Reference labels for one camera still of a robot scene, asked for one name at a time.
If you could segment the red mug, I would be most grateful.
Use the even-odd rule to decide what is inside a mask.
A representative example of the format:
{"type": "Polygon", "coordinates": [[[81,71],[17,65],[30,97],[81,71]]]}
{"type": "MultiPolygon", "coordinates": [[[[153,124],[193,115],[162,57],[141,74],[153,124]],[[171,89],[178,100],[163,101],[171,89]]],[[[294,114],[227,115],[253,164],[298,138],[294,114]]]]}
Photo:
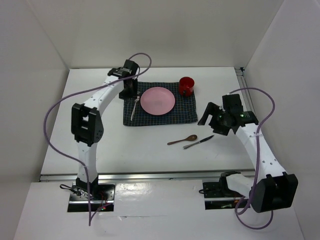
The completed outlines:
{"type": "Polygon", "coordinates": [[[194,92],[195,81],[188,76],[184,76],[179,80],[178,91],[183,97],[189,97],[194,92]]]}

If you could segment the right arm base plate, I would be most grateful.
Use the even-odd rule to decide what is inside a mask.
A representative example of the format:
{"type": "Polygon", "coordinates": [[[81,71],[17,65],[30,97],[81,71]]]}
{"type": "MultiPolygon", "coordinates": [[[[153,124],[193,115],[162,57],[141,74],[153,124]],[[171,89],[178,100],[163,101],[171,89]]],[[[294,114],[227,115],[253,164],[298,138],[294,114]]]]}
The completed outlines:
{"type": "Polygon", "coordinates": [[[205,210],[234,209],[242,195],[235,191],[222,190],[219,182],[203,182],[198,191],[204,197],[205,210]]]}

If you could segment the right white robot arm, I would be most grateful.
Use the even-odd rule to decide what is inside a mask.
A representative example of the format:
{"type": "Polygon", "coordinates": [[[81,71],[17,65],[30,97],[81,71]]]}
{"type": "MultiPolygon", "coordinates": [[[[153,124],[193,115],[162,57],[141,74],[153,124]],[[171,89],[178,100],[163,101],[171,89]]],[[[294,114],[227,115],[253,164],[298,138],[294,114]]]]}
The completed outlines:
{"type": "Polygon", "coordinates": [[[244,111],[239,94],[222,97],[222,106],[209,102],[198,125],[208,124],[215,134],[232,131],[243,144],[254,165],[254,178],[239,171],[223,172],[218,190],[223,196],[237,192],[250,201],[257,213],[289,208],[298,187],[295,174],[281,166],[261,133],[261,123],[252,111],[244,111]]]}

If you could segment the steel fork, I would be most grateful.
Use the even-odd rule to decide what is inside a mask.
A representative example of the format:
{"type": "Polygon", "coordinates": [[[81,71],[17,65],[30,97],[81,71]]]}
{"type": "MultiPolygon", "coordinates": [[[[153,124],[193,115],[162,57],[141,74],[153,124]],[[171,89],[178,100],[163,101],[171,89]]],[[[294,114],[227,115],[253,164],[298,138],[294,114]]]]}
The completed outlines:
{"type": "Polygon", "coordinates": [[[131,112],[131,115],[130,115],[130,121],[132,121],[133,118],[134,118],[135,111],[136,111],[136,107],[137,107],[137,103],[139,102],[139,100],[140,100],[140,92],[138,91],[138,92],[137,92],[137,97],[136,97],[136,99],[134,100],[133,109],[132,109],[132,112],[131,112]]]}

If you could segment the pink plate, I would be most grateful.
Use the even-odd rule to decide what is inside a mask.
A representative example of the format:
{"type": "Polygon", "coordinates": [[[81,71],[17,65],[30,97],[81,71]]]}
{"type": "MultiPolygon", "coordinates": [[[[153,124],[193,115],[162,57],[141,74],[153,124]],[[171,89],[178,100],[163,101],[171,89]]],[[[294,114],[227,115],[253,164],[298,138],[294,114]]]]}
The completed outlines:
{"type": "Polygon", "coordinates": [[[140,97],[142,109],[154,116],[169,113],[175,106],[174,94],[164,87],[152,87],[147,89],[140,97]]]}

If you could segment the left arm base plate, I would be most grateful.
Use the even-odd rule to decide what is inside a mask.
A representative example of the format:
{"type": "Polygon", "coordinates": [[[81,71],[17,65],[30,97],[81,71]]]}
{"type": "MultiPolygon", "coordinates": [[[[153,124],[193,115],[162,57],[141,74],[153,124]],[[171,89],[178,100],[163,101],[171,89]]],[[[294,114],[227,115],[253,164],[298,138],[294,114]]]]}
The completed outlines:
{"type": "MultiPolygon", "coordinates": [[[[88,193],[81,188],[76,187],[75,184],[71,186],[60,185],[61,189],[69,190],[68,213],[82,213],[88,212],[88,193]]],[[[101,184],[98,186],[97,192],[94,195],[90,194],[90,204],[92,212],[101,208],[101,212],[114,211],[115,199],[115,184],[101,184]]]]}

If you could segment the wooden spoon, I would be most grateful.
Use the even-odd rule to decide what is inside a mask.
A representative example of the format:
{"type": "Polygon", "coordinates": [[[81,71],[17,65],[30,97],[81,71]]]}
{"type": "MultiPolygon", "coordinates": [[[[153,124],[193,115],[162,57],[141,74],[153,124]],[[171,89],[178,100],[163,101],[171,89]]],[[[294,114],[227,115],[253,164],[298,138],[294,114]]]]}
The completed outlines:
{"type": "Polygon", "coordinates": [[[195,134],[192,134],[184,139],[180,139],[180,140],[175,140],[175,141],[171,141],[171,142],[168,142],[167,145],[173,145],[173,144],[177,144],[177,143],[180,143],[180,142],[193,142],[195,140],[198,139],[198,136],[195,135],[195,134]]]}

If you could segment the steel knife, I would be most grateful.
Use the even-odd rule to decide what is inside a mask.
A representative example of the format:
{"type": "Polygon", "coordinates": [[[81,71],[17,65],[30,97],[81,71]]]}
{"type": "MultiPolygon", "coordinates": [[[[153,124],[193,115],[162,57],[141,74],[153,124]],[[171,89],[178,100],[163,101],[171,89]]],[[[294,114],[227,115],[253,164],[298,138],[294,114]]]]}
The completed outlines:
{"type": "Polygon", "coordinates": [[[187,149],[189,149],[189,148],[191,148],[191,147],[193,147],[193,146],[195,146],[195,145],[198,145],[198,144],[204,143],[204,142],[206,142],[206,141],[209,141],[209,140],[212,139],[213,137],[214,137],[214,135],[208,136],[208,137],[203,138],[203,139],[201,139],[201,140],[199,140],[199,141],[197,141],[197,142],[195,142],[195,143],[192,143],[192,144],[189,144],[189,145],[185,145],[185,146],[182,147],[182,149],[183,149],[183,150],[187,150],[187,149]]]}

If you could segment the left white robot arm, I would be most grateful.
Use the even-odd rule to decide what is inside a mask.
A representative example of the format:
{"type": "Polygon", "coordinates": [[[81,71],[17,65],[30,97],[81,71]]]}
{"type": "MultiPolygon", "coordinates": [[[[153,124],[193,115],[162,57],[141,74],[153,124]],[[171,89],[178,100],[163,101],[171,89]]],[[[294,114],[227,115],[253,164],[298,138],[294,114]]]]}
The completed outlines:
{"type": "Polygon", "coordinates": [[[84,103],[75,103],[71,108],[71,133],[77,142],[79,165],[76,187],[88,200],[99,193],[97,146],[104,134],[102,115],[115,97],[130,100],[138,96],[139,65],[127,59],[122,67],[112,68],[103,85],[84,103]]]}

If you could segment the dark checked cloth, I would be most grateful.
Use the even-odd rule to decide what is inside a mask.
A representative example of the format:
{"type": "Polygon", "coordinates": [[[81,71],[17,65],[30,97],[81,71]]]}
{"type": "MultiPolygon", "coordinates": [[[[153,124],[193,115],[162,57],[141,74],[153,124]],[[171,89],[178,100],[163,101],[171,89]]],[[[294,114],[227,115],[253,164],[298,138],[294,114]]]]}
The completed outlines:
{"type": "Polygon", "coordinates": [[[138,92],[139,101],[124,101],[124,126],[190,124],[198,121],[195,94],[182,96],[178,82],[139,82],[138,92]]]}

